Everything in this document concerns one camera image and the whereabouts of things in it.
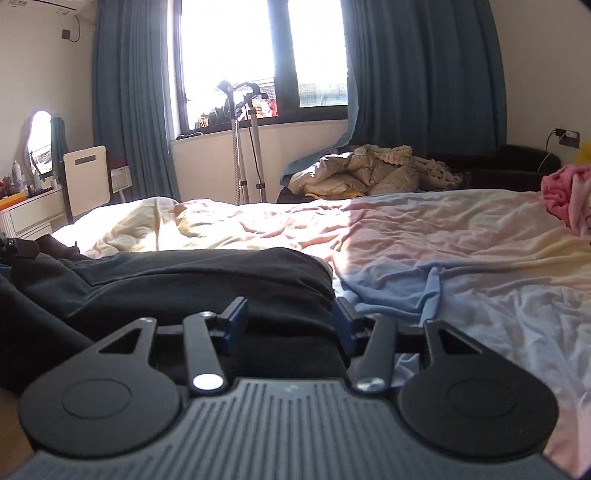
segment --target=windowsill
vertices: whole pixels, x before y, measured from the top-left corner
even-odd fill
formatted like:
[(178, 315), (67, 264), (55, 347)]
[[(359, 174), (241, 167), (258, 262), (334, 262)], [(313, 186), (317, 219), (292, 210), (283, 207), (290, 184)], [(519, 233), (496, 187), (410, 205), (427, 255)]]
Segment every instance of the windowsill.
[[(341, 124), (343, 122), (346, 122), (347, 119), (332, 119), (332, 120), (313, 120), (313, 121), (301, 121), (301, 122), (289, 122), (289, 123), (276, 123), (276, 124), (271, 124), (271, 125), (261, 125), (259, 123), (259, 128), (261, 130), (276, 130), (276, 129), (283, 129), (283, 128), (292, 128), (292, 127), (297, 127), (298, 125), (327, 125), (327, 124)], [(188, 142), (188, 141), (194, 141), (194, 140), (199, 140), (202, 138), (214, 138), (214, 137), (221, 137), (224, 135), (230, 135), (231, 129), (230, 129), (230, 124), (227, 124), (228, 128), (226, 130), (223, 131), (219, 131), (219, 132), (210, 132), (208, 134), (204, 134), (204, 135), (196, 135), (194, 137), (183, 137), (183, 138), (177, 138), (176, 140), (171, 140), (170, 143), (180, 143), (180, 142)], [(242, 122), (241, 122), (241, 129), (247, 128), (250, 126), (250, 122), (245, 122), (244, 126), (242, 126)]]
[[(287, 110), (283, 113), (280, 112), (279, 116), (271, 116), (266, 118), (259, 118), (258, 124), (260, 127), (269, 125), (285, 125), (302, 122), (317, 122), (317, 121), (331, 121), (331, 120), (347, 120), (347, 106), (346, 105), (332, 105), (332, 106), (321, 106), (321, 107), (307, 107), (298, 108), (294, 110)], [(240, 122), (240, 128), (246, 128), (250, 126), (249, 120), (243, 120)], [(203, 135), (210, 135), (212, 133), (219, 133), (231, 130), (230, 122), (218, 125), (212, 125), (210, 127), (199, 128), (191, 130), (181, 137), (188, 135), (198, 135), (201, 132)]]

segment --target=bed sheet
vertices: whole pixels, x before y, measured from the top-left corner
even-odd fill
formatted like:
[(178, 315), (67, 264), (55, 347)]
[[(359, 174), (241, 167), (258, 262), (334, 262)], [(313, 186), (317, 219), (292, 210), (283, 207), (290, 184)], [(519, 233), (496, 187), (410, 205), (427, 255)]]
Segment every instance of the bed sheet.
[[(546, 212), (539, 193), (238, 207), (157, 197), (97, 209), (54, 236), (95, 258), (270, 247), (323, 258), (337, 295), (359, 311), (409, 324), (444, 319), (543, 380), (560, 407), (545, 454), (573, 476), (591, 463), (591, 246)], [(403, 358), (396, 381), (414, 371)]]

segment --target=pink cloth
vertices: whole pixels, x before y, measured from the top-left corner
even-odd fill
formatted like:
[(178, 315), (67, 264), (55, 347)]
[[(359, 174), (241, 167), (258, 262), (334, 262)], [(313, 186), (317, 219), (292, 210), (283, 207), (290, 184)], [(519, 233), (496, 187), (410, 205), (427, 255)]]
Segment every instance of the pink cloth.
[(542, 178), (541, 187), (548, 211), (564, 221), (575, 235), (588, 235), (591, 167), (566, 165), (552, 175)]

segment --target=wall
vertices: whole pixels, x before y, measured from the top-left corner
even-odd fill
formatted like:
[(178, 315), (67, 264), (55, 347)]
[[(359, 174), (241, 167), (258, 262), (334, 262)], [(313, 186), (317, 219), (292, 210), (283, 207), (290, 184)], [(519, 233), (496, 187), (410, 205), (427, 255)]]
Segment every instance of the wall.
[[(347, 130), (347, 120), (266, 125), (259, 128), (267, 201), (275, 202), (279, 180), (292, 161), (331, 147)], [(246, 179), (251, 203), (260, 201), (248, 129), (241, 130)], [(234, 203), (234, 163), (231, 132), (207, 134), (171, 142), (183, 201), (210, 198)]]
[(0, 176), (18, 155), (22, 128), (43, 109), (66, 123), (70, 150), (93, 145), (91, 66), (93, 25), (74, 18), (0, 5)]
[[(490, 0), (501, 42), (508, 142), (544, 148), (554, 128), (591, 141), (591, 10), (580, 0)], [(550, 150), (563, 162), (577, 151)]]

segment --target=window frame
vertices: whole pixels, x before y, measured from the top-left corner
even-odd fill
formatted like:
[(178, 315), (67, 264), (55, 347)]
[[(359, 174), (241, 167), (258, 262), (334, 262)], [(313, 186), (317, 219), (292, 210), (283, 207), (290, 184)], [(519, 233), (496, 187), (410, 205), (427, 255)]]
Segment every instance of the window frame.
[[(275, 97), (277, 114), (259, 118), (259, 125), (278, 125), (319, 120), (347, 120), (347, 105), (323, 105), (300, 107), (300, 94), (297, 81), (296, 60), (288, 10), (288, 0), (267, 0), (269, 22), (271, 24), (271, 42), (275, 62)], [(231, 129), (230, 123), (211, 125), (210, 127), (191, 129), (187, 114), (187, 95), (184, 89), (183, 63), (181, 51), (181, 14), (183, 0), (174, 0), (174, 72), (176, 76), (176, 94), (181, 135), (178, 138), (223, 132)], [(248, 127), (249, 121), (240, 122), (240, 127)]]

